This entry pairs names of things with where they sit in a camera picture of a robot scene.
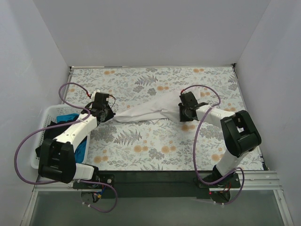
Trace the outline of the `white t shirt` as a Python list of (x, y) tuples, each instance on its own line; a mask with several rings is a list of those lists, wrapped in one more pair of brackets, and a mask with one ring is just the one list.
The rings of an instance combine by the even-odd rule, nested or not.
[(143, 104), (137, 105), (129, 110), (117, 113), (113, 119), (117, 122), (140, 122), (151, 121), (153, 124), (160, 119), (169, 119), (179, 122), (180, 91), (173, 90), (155, 97)]

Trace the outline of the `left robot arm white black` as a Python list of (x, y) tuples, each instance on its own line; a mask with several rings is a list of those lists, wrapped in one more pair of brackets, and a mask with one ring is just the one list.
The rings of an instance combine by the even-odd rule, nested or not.
[(76, 148), (102, 123), (112, 119), (115, 113), (109, 106), (110, 94), (95, 91), (74, 123), (58, 136), (44, 139), (40, 149), (38, 173), (41, 177), (69, 183), (73, 180), (92, 180), (96, 168), (77, 163)]

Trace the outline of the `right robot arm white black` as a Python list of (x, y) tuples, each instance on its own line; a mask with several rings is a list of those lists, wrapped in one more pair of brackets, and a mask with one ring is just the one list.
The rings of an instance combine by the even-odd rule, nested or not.
[[(245, 111), (229, 112), (214, 108), (207, 103), (198, 103), (192, 92), (180, 94), (178, 104), (180, 121), (199, 121), (193, 143), (193, 165), (198, 180), (205, 185), (215, 185), (225, 181), (234, 174), (237, 166), (257, 146), (261, 144), (261, 136), (250, 117)], [(203, 122), (222, 129), (226, 151), (214, 166), (212, 174), (201, 178), (196, 164), (196, 142)]]

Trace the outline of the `floral patterned table mat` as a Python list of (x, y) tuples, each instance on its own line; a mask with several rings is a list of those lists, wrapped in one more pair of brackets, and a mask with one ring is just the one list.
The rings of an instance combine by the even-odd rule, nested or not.
[(65, 99), (86, 105), (84, 89), (111, 95), (115, 117), (91, 132), (87, 163), (100, 170), (211, 170), (230, 159), (220, 126), (179, 121), (182, 90), (214, 110), (244, 109), (231, 67), (82, 68)]

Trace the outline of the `white plastic laundry basket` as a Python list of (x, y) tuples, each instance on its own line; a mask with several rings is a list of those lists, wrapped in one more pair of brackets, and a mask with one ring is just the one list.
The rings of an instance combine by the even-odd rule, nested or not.
[[(80, 114), (81, 109), (73, 108), (68, 105), (53, 105), (47, 108), (43, 114), (42, 122), (40, 123), (40, 126), (42, 128), (47, 128), (51, 125), (54, 125), (57, 123), (57, 117), (60, 117), (61, 115), (69, 115), (69, 114)], [(33, 136), (34, 138), (34, 149), (31, 154), (31, 167), (34, 169), (38, 169), (39, 167), (39, 161), (40, 161), (40, 151), (38, 151), (38, 148), (42, 145), (44, 141), (44, 133), (46, 132), (46, 138), (54, 138), (54, 136), (51, 136), (50, 134), (52, 131), (56, 132), (57, 130), (62, 129), (62, 127), (58, 129), (47, 129), (42, 132), (37, 133)], [(76, 150), (75, 152), (75, 160), (76, 163), (87, 163), (87, 156), (88, 156), (88, 147), (90, 142), (90, 134), (83, 139), (85, 146), (85, 151), (83, 151), (83, 145), (80, 145), (79, 150)]]

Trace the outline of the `blue t shirt in basket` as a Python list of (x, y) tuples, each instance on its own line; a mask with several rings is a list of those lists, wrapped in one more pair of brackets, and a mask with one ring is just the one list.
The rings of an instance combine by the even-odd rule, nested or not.
[[(79, 114), (72, 113), (67, 115), (59, 115), (56, 117), (57, 123), (67, 123), (70, 121), (76, 121)], [(86, 146), (87, 146), (87, 137), (85, 137), (81, 143), (78, 145), (75, 151), (75, 162), (76, 163), (83, 163), (86, 153)]]

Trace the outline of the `black t shirt in basket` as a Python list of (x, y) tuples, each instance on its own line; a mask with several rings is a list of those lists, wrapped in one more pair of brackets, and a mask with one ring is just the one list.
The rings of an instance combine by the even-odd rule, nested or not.
[(54, 139), (56, 136), (59, 136), (70, 127), (70, 125), (65, 125), (66, 123), (73, 122), (76, 120), (77, 118), (74, 118), (68, 121), (58, 121), (57, 123), (51, 121), (51, 123), (47, 127), (61, 125), (61, 124), (64, 124), (64, 126), (45, 130), (42, 141), (44, 141), (45, 139)]

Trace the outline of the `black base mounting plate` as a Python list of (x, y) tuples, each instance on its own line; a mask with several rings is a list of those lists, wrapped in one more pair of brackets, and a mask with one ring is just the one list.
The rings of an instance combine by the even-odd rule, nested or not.
[(220, 186), (207, 186), (198, 181), (194, 171), (99, 171), (96, 181), (111, 185), (119, 198), (195, 197), (209, 199), (210, 189), (239, 189), (235, 173)]

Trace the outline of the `aluminium front rail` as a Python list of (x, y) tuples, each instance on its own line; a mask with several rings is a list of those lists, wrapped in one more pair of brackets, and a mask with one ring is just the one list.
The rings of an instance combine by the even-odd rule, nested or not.
[(92, 202), (93, 190), (72, 184), (37, 187), (32, 226), (284, 226), (283, 197), (275, 172), (238, 175), (239, 189), (210, 189), (195, 197), (119, 198), (110, 189)]

